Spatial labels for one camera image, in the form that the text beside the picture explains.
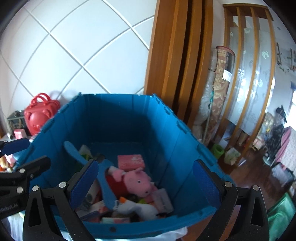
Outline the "small pink box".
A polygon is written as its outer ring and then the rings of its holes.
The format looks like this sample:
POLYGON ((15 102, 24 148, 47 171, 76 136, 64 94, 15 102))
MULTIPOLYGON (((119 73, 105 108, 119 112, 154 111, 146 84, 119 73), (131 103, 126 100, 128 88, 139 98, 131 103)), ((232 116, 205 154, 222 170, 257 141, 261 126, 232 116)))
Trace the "small pink box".
POLYGON ((26 131, 23 129, 23 128, 17 128, 14 130, 14 135, 15 135, 15 138, 18 140, 18 139, 21 139, 21 138, 26 138, 27 137, 27 134, 26 134, 26 131))

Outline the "dark gift box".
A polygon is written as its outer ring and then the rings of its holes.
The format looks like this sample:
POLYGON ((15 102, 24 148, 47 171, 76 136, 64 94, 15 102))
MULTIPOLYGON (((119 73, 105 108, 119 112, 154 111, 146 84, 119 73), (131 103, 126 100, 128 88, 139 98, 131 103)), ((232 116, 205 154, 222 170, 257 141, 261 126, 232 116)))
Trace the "dark gift box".
POLYGON ((14 111, 8 118, 8 125, 10 128, 11 133, 14 135, 14 131, 16 129, 24 129, 27 136, 30 135, 29 129, 27 127, 25 116, 24 116, 24 110, 17 110, 14 111))

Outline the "red bear handbag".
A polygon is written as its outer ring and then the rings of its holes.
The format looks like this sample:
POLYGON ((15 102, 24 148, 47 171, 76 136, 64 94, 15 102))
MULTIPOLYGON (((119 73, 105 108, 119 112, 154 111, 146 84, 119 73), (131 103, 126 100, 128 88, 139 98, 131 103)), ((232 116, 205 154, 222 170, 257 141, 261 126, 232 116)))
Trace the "red bear handbag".
POLYGON ((35 96, 24 111, 26 125, 32 136, 38 134, 44 124, 60 109, 60 101, 51 99, 46 93, 35 96))

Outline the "pink pig plush red dress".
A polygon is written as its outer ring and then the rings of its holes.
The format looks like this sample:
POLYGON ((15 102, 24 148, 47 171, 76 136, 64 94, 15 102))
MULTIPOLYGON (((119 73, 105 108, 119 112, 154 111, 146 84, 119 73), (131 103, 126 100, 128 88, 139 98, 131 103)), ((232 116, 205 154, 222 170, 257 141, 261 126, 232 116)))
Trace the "pink pig plush red dress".
POLYGON ((107 171, 106 180, 116 198, 125 197, 128 194, 145 198, 157 190, 151 177, 142 167, 125 172, 111 166, 107 171))

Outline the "pink tissue pack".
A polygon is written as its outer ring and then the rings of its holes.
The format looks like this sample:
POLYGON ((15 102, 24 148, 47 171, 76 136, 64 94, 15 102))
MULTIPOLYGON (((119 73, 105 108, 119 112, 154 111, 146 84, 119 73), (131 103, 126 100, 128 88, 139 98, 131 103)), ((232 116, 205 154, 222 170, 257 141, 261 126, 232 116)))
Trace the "pink tissue pack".
POLYGON ((145 163, 141 155, 119 155, 117 157, 117 166, 125 172, 137 168, 145 168, 145 163))

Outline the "white duck plush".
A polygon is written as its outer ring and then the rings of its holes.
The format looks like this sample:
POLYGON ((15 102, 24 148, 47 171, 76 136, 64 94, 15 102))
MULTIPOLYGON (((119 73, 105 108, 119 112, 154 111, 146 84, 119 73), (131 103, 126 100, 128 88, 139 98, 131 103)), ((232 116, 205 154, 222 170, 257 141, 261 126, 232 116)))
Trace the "white duck plush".
POLYGON ((128 215, 136 213, 143 221, 158 219, 159 211, 150 204, 142 204, 120 197, 115 201, 113 211, 119 214, 128 215))

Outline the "rolled patterned carpet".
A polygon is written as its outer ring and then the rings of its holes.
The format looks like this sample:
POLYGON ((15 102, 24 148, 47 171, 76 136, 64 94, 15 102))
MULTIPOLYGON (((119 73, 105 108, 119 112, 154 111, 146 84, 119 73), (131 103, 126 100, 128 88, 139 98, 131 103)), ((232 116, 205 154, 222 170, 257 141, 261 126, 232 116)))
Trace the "rolled patterned carpet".
POLYGON ((211 53, 206 84, 192 132, 204 145, 208 145, 222 113, 232 79, 235 53, 228 47, 217 46, 211 53))

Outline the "blue plastic storage crate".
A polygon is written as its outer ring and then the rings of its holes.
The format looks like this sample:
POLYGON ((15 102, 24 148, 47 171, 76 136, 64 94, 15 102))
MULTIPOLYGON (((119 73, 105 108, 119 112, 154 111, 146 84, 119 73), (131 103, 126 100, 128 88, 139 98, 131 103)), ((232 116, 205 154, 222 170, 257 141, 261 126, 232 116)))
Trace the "blue plastic storage crate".
POLYGON ((155 95, 79 94, 63 106, 20 155, 20 165, 41 156, 51 167, 30 185, 56 187, 75 173, 76 162, 63 144, 82 145, 112 163, 119 155, 140 154, 145 169, 164 188, 174 207, 167 218, 118 225, 86 222, 94 238, 152 237, 191 226, 211 216, 219 207, 218 192, 205 176, 196 178, 193 163, 202 160, 224 180, 230 177, 190 129, 155 95))

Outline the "wooden slat partition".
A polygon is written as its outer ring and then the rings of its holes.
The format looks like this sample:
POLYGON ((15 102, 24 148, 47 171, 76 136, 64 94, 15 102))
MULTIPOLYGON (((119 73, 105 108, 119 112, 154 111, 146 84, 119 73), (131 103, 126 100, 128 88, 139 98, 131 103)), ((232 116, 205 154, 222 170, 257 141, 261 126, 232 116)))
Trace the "wooden slat partition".
POLYGON ((215 137, 223 137, 227 125, 234 125, 225 148, 229 153, 238 145, 239 136, 245 135, 243 149, 230 161, 237 165, 255 140, 272 97, 276 41, 267 6, 232 3, 223 7, 224 47, 234 51, 236 58, 215 137))

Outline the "wooden door frame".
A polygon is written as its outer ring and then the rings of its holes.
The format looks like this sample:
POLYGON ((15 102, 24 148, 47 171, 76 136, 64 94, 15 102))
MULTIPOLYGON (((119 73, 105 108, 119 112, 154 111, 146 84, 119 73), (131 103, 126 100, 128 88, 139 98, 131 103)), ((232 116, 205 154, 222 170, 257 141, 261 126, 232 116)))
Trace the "wooden door frame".
POLYGON ((206 84, 213 36, 213 1, 157 1, 144 83, 189 128, 206 84))

